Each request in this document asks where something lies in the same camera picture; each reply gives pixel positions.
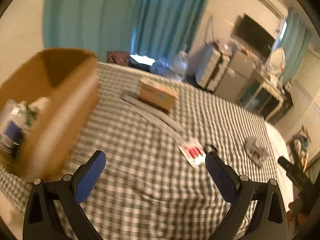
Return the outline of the dark floral patterned bag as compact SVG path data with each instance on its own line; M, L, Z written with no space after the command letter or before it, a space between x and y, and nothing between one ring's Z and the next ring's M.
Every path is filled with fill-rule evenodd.
M106 55L107 63L130 66L130 54L127 51L108 51Z

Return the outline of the white paper tube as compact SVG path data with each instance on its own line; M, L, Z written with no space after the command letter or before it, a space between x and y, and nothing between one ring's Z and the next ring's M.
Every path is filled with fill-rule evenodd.
M169 135L176 142L183 141L182 133L184 128L161 110L156 109L155 107L152 107L147 103L130 96L129 94L123 94L121 99L131 104L138 114L140 114L150 123L157 126L161 131Z

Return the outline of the black wall television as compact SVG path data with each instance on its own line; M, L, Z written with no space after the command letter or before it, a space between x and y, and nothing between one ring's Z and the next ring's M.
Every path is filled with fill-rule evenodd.
M236 36L259 52L263 57L268 57L275 39L255 20L244 14L236 26Z

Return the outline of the teal curtain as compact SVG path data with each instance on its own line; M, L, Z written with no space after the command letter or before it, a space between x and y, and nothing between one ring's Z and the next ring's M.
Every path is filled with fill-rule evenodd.
M281 73L283 84L292 80L298 71L312 35L310 29L303 23L293 8L289 9L286 23L284 36L279 44L279 47L285 53L286 61L286 66Z
M207 0L45 0L46 48L170 59L190 51Z

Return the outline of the grey mini fridge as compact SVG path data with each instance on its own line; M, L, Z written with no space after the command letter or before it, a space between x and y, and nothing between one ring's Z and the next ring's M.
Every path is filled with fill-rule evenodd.
M214 94L222 99L235 102L254 69L254 60L242 51L237 51L233 55Z

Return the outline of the grey patterned tissue pack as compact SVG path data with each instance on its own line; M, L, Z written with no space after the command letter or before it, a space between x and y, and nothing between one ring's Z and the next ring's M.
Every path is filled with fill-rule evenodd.
M256 137L249 137L245 142L247 156L259 168L263 168L268 161L270 154Z

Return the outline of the white ribbed suitcase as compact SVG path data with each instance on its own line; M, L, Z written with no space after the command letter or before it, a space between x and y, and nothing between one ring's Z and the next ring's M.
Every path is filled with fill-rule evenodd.
M229 65L230 58L222 54L213 46L206 46L195 80L198 86L210 92L214 92L224 76Z

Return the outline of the white oval vanity mirror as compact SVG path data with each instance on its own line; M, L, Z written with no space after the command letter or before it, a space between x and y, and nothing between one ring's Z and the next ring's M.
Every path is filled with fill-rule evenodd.
M271 75L279 76L286 66L285 51L283 48L277 48L272 51L268 58L268 71Z

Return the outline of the grey white checkered cloth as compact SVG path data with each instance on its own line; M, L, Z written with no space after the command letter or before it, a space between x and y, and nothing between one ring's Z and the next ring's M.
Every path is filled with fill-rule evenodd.
M192 167L172 137L121 98L147 73L106 63L97 68L100 100L64 169L73 173L96 150L105 152L105 169L81 204L88 219L103 239L208 239L229 206L206 167ZM227 165L253 181L278 178L274 156L259 168L244 148L255 137L272 151L261 117L186 83L150 79L179 92L169 115L183 139L215 146Z

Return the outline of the white dressing table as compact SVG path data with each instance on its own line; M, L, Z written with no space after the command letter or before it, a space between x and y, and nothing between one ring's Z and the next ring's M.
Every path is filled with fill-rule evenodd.
M274 85L263 74L254 70L237 95L236 102L269 121L280 111L286 99L284 88Z

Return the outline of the red white sachet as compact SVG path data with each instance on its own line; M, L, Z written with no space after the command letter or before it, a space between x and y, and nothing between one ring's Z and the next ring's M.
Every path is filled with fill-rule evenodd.
M188 141L184 141L179 144L178 148L193 168L198 168L204 164L206 154L197 139L190 138Z

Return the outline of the brown cardboard box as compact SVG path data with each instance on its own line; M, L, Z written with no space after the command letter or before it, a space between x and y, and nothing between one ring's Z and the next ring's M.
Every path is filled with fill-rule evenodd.
M1 85L1 107L12 99L50 102L24 137L15 160L7 162L14 175L32 182L53 181L68 159L76 136L99 100L97 56L84 49L49 48L22 64Z

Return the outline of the blue plastic bag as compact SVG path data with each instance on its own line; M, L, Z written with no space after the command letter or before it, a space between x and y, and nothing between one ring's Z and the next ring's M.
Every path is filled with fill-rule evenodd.
M169 78L171 75L169 61L166 58L158 58L150 67L150 72L156 75Z

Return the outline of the clear water jug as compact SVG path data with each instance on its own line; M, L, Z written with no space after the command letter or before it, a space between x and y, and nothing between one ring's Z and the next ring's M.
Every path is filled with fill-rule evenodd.
M188 54L180 51L172 60L169 68L172 71L174 79L183 81L188 70Z

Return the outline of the green snack bag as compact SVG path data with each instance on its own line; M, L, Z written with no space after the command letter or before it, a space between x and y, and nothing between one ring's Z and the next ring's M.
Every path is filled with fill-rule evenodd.
M33 123L36 121L38 113L39 113L39 109L36 105L36 101L34 101L32 103L27 103L26 101L23 101L22 106L23 106L23 113L25 116L24 124L28 128L31 128Z

